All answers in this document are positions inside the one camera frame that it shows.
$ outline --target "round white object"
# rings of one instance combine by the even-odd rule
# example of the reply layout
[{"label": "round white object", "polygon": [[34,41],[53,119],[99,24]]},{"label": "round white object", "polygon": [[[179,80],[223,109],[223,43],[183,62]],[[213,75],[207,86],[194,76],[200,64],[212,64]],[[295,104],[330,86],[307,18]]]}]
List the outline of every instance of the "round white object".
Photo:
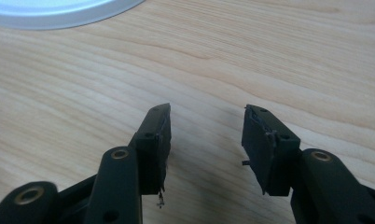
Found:
[{"label": "round white object", "polygon": [[0,0],[0,26],[50,30],[118,15],[145,0]]}]

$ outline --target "wooden table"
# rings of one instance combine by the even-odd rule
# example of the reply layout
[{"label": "wooden table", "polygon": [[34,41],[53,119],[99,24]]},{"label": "wooden table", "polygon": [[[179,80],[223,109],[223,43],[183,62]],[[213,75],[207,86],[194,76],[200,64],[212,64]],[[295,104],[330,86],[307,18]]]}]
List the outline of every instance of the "wooden table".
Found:
[{"label": "wooden table", "polygon": [[147,0],[73,29],[0,28],[0,201],[97,172],[172,107],[166,205],[144,223],[294,223],[242,167],[243,108],[268,108],[375,188],[375,0]]}]

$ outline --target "light wood tabletop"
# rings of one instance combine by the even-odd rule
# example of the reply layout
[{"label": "light wood tabletop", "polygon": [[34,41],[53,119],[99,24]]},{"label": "light wood tabletop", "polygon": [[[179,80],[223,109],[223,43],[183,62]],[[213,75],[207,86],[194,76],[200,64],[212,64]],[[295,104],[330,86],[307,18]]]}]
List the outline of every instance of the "light wood tabletop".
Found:
[{"label": "light wood tabletop", "polygon": [[71,29],[0,28],[0,201],[96,174],[164,103],[165,206],[144,196],[144,223],[295,222],[241,166],[246,104],[375,189],[375,0],[146,0]]}]

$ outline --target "black robot arm part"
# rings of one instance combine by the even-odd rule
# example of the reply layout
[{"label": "black robot arm part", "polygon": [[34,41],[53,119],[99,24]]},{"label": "black robot arm part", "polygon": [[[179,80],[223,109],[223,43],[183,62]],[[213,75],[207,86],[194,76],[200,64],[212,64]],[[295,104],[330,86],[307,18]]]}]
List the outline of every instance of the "black robot arm part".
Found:
[{"label": "black robot arm part", "polygon": [[57,191],[49,182],[14,189],[0,203],[0,224],[142,223],[141,195],[164,190],[170,105],[151,108],[127,147],[105,152],[98,174]]},{"label": "black robot arm part", "polygon": [[375,224],[375,190],[361,185],[335,155],[310,148],[269,110],[247,105],[243,148],[263,194],[287,196],[298,224]]}]

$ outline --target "white plate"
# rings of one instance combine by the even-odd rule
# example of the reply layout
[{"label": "white plate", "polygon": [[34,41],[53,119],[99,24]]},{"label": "white plate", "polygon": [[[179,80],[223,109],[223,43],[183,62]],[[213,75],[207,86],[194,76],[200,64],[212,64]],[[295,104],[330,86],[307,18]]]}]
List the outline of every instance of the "white plate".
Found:
[{"label": "white plate", "polygon": [[0,0],[0,26],[50,30],[118,15],[145,0]]}]

